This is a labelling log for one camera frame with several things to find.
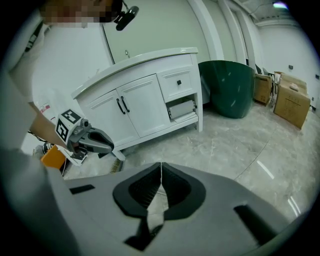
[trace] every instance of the ceiling light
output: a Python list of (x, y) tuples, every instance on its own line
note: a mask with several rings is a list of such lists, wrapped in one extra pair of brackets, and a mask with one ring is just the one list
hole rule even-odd
[(284, 2), (274, 2), (273, 7), (288, 9), (287, 5)]

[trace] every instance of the white countertop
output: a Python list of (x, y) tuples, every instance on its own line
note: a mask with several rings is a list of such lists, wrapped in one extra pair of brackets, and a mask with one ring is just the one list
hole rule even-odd
[(115, 73), (118, 73), (132, 66), (138, 65), (140, 63), (163, 58), (163, 57), (168, 57), (168, 56), (182, 55), (182, 54), (197, 54), (197, 53), (198, 53), (198, 49), (196, 47), (181, 47), (181, 48), (171, 48), (171, 49), (151, 51), (144, 54), (140, 54), (132, 58), (122, 60), (112, 65), (111, 67), (108, 67), (107, 69), (101, 71), (94, 77), (90, 78), (84, 84), (79, 86), (75, 91), (73, 91), (71, 93), (71, 96), (73, 99), (76, 99), (80, 94), (82, 94), (88, 88), (100, 82), (101, 80), (106, 79)]

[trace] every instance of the green bathtub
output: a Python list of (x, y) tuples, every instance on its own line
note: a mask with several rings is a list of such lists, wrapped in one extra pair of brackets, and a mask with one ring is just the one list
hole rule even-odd
[(210, 102), (228, 118), (245, 117), (253, 102), (255, 71), (244, 64), (210, 60), (198, 64), (202, 86), (210, 90)]

